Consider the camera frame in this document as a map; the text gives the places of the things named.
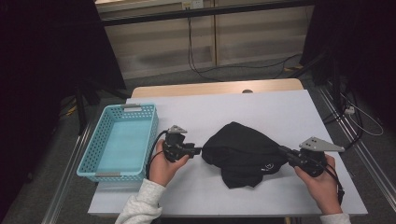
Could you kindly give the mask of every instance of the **human hand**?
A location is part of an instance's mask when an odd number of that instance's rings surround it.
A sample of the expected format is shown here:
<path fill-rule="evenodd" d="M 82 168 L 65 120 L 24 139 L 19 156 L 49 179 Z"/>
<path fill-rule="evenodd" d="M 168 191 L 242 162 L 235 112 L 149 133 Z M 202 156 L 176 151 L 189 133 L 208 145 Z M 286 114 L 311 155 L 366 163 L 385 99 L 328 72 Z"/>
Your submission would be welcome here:
<path fill-rule="evenodd" d="M 157 156 L 152 160 L 149 169 L 149 180 L 164 187 L 172 180 L 176 171 L 189 160 L 188 155 L 175 162 L 167 160 L 163 155 L 163 139 L 158 141 L 155 155 Z"/>
<path fill-rule="evenodd" d="M 327 163 L 335 169 L 335 159 L 329 155 L 325 156 Z M 338 202 L 337 183 L 326 171 L 317 177 L 310 176 L 298 166 L 294 167 L 294 171 L 308 187 L 309 193 L 317 202 L 323 215 L 343 213 Z"/>

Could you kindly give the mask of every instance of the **metal frame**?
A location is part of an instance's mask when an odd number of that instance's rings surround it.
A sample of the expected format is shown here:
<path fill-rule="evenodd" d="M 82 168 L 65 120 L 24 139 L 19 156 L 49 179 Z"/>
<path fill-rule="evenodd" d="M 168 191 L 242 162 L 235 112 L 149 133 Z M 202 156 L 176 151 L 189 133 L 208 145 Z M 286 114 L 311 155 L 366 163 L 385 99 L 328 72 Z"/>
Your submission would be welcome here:
<path fill-rule="evenodd" d="M 73 148 L 72 155 L 69 162 L 66 165 L 64 174 L 62 175 L 61 182 L 59 182 L 55 194 L 52 196 L 52 200 L 47 209 L 46 215 L 44 215 L 41 224 L 55 224 L 58 216 L 61 212 L 62 205 L 64 204 L 64 199 L 66 198 L 67 192 L 70 187 L 72 176 L 76 173 L 79 159 L 84 152 L 84 147 L 89 141 L 89 136 L 93 132 L 94 125 L 90 121 L 87 128 L 84 130 L 82 135 L 78 137 L 78 140 Z"/>
<path fill-rule="evenodd" d="M 336 119 L 338 117 L 338 115 L 337 115 L 337 110 L 336 110 L 335 106 L 332 104 L 332 100 L 333 100 L 332 95 L 327 90 L 326 91 L 320 90 L 320 92 L 321 92 L 323 101 L 325 102 L 327 107 L 329 107 L 329 109 L 332 111 L 333 116 Z M 340 125 L 340 128 L 346 135 L 346 138 L 350 142 L 352 142 L 353 138 L 357 134 L 356 130 L 352 127 L 352 124 L 344 116 L 341 117 L 340 119 L 337 119 L 337 121 L 338 121 L 338 124 Z M 363 162 L 364 166 L 369 171 L 373 180 L 379 186 L 379 188 L 381 189 L 385 198 L 388 200 L 390 206 L 396 212 L 396 187 L 389 180 L 389 178 L 385 174 L 385 172 L 381 169 L 381 167 L 376 162 L 375 158 L 372 156 L 372 154 L 370 153 L 367 146 L 364 145 L 362 140 L 359 140 L 355 144 L 354 149 L 355 149 L 356 153 L 359 155 L 359 157 L 361 158 L 361 161 Z"/>
<path fill-rule="evenodd" d="M 231 13 L 249 12 L 249 11 L 262 11 L 262 10 L 279 9 L 286 7 L 306 7 L 306 6 L 313 6 L 317 1 L 318 0 L 282 0 L 276 2 L 248 4 L 242 6 L 207 7 L 207 8 L 199 8 L 192 10 L 180 10 L 173 12 L 156 13 L 156 14 L 143 15 L 143 16 L 102 19 L 102 24 L 104 26 L 114 26 L 114 25 L 147 22 L 147 21 L 167 21 L 174 19 L 213 16 L 213 15 L 231 14 Z"/>

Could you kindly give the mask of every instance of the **black fabric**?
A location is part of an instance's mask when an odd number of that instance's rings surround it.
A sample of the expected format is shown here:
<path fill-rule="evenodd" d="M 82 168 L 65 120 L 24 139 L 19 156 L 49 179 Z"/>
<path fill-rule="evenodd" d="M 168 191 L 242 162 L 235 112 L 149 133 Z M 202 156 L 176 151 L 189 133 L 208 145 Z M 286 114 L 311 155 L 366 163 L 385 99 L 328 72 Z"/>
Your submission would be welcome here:
<path fill-rule="evenodd" d="M 287 162 L 278 152 L 279 144 L 263 133 L 231 122 L 209 138 L 202 158 L 221 168 L 228 188 L 255 187 L 263 175 L 272 175 Z"/>

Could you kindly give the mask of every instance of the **blue plastic basket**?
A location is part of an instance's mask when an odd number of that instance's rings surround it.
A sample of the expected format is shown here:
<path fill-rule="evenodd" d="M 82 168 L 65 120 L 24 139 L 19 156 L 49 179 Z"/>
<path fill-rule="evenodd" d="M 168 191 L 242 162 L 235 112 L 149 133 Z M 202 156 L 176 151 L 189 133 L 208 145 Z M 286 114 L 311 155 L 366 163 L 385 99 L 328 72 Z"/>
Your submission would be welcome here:
<path fill-rule="evenodd" d="M 94 182 L 142 181 L 157 128 L 154 104 L 105 107 L 77 174 Z"/>

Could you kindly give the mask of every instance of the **wire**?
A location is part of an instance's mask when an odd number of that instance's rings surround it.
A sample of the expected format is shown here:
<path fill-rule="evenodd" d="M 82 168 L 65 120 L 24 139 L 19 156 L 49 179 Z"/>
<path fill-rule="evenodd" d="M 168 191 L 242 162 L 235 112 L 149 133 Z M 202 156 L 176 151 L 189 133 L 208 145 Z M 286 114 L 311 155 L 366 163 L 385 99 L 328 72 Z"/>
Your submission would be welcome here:
<path fill-rule="evenodd" d="M 324 117 L 324 119 L 322 119 L 323 123 L 326 119 L 329 119 L 331 116 L 336 116 L 334 113 L 330 113 L 330 115 Z"/>
<path fill-rule="evenodd" d="M 338 202 L 339 202 L 340 205 L 341 205 L 341 203 L 343 202 L 343 197 L 344 197 L 345 192 L 344 192 L 343 185 L 341 184 L 340 179 L 338 178 L 338 174 L 337 174 L 337 172 L 335 171 L 335 169 L 334 169 L 330 164 L 326 164 L 326 166 L 324 166 L 324 165 L 322 165 L 319 161 L 316 161 L 316 160 L 314 160 L 314 159 L 312 159 L 312 158 L 310 158 L 310 157 L 307 157 L 307 158 L 308 158 L 310 161 L 312 161 L 313 163 L 315 163 L 316 165 L 320 166 L 320 168 L 322 168 L 323 171 L 325 171 L 327 174 L 329 174 L 329 176 L 332 177 L 332 179 L 334 179 L 334 181 L 335 181 L 336 184 L 337 184 Z"/>
<path fill-rule="evenodd" d="M 196 74 L 198 74 L 200 77 L 202 78 L 206 78 L 206 79 L 211 79 L 211 80 L 215 80 L 215 81 L 219 81 L 222 82 L 222 80 L 216 79 L 216 78 L 212 78 L 212 77 L 204 77 L 202 75 L 202 73 L 207 73 L 213 70 L 217 70 L 217 69 L 221 69 L 221 68 L 253 68 L 253 69 L 260 69 L 260 68 L 268 68 L 268 67 L 273 67 L 279 64 L 283 64 L 282 65 L 282 69 L 279 72 L 279 74 L 277 74 L 275 77 L 273 77 L 273 79 L 279 77 L 280 75 L 282 75 L 283 70 L 285 68 L 285 63 L 297 56 L 301 56 L 301 53 L 298 54 L 294 54 L 292 56 L 289 56 L 288 58 L 278 62 L 278 63 L 273 63 L 273 64 L 268 64 L 268 65 L 263 65 L 263 66 L 245 66 L 245 65 L 224 65 L 224 66 L 218 66 L 218 67 L 213 67 L 213 68 L 209 68 L 206 70 L 202 70 L 202 71 L 198 71 L 198 69 L 195 67 L 195 63 L 194 63 L 194 58 L 193 58 L 193 54 L 192 54 L 192 38 L 191 38 L 191 33 L 192 33 L 192 28 L 191 28 L 191 18 L 188 18 L 188 22 L 189 22 L 189 66 L 190 69 L 195 72 Z"/>
<path fill-rule="evenodd" d="M 331 120 L 327 120 L 327 121 L 324 121 L 324 120 L 323 120 L 323 124 L 326 125 L 326 124 L 333 123 L 333 122 L 335 122 L 336 120 L 340 119 L 343 115 L 344 115 L 344 113 L 340 113 L 340 114 L 337 114 L 337 116 L 336 116 L 335 118 L 331 119 Z"/>
<path fill-rule="evenodd" d="M 194 57 L 192 55 L 192 40 L 191 40 L 191 18 L 187 18 L 188 22 L 189 22 L 189 66 L 190 69 L 195 72 L 196 74 L 198 74 L 200 77 L 202 78 L 206 78 L 206 79 L 210 79 L 210 80 L 214 80 L 214 81 L 218 81 L 218 82 L 222 82 L 222 80 L 216 79 L 216 78 L 212 78 L 212 77 L 204 77 L 195 67 L 195 63 L 194 63 Z"/>
<path fill-rule="evenodd" d="M 155 159 L 158 155 L 160 155 L 161 153 L 163 153 L 163 151 L 157 152 L 157 153 L 151 158 L 151 161 L 150 161 L 149 163 L 151 164 L 152 161 L 154 161 L 154 159 Z"/>
<path fill-rule="evenodd" d="M 370 133 L 369 131 L 365 130 L 361 124 L 358 124 L 353 118 L 352 116 L 350 116 L 349 114 L 349 118 L 352 120 L 353 123 L 355 123 L 356 126 L 358 126 L 362 131 L 373 135 L 373 136 L 380 136 L 384 133 L 384 129 L 382 128 L 382 126 L 375 120 L 373 119 L 370 115 L 368 115 L 366 112 L 364 112 L 362 109 L 360 109 L 358 106 L 352 104 L 352 102 L 350 102 L 344 94 L 341 94 L 341 96 L 343 96 L 352 106 L 354 106 L 356 109 L 358 109 L 361 113 L 363 113 L 365 116 L 367 116 L 369 119 L 371 119 L 380 129 L 381 129 L 381 133 Z"/>
<path fill-rule="evenodd" d="M 353 101 L 354 101 L 354 103 L 355 103 L 355 106 L 358 106 L 358 101 L 356 100 L 355 94 L 353 93 L 352 90 L 349 90 L 349 92 L 352 94 L 352 97 L 353 97 Z M 340 94 L 341 94 L 341 96 L 343 96 L 344 98 L 346 98 L 346 102 L 349 102 L 350 104 L 352 104 L 351 101 L 347 98 L 347 96 L 345 96 L 345 95 L 344 95 L 343 93 L 341 93 L 341 92 L 340 92 Z M 356 116 L 356 119 L 357 119 L 359 125 L 360 125 L 361 127 L 363 127 L 363 123 L 362 123 L 362 121 L 361 121 L 361 113 L 360 113 L 359 110 L 356 111 L 355 116 Z M 340 118 L 341 118 L 341 116 L 337 116 L 337 118 L 335 118 L 335 119 L 332 120 L 332 121 L 328 121 L 327 123 L 333 122 L 333 121 L 335 121 L 335 120 L 337 120 L 337 119 L 340 119 Z M 362 135 L 363 135 L 363 131 L 362 131 L 361 129 L 358 129 L 358 131 L 357 131 L 357 133 L 356 133 L 356 136 L 352 139 L 352 141 L 351 141 L 347 146 L 344 147 L 344 149 L 345 149 L 346 151 L 347 151 L 348 149 L 350 149 L 353 145 L 355 145 L 355 144 L 361 139 Z"/>
<path fill-rule="evenodd" d="M 160 132 L 160 134 L 158 134 L 157 138 L 154 140 L 154 142 L 152 143 L 151 149 L 149 151 L 148 154 L 148 159 L 149 162 L 146 164 L 146 179 L 149 179 L 149 168 L 151 166 L 151 162 L 154 158 L 152 158 L 152 152 L 154 151 L 155 145 L 157 145 L 158 140 L 160 140 L 160 137 L 163 136 L 163 134 L 168 133 L 168 131 L 162 131 Z"/>

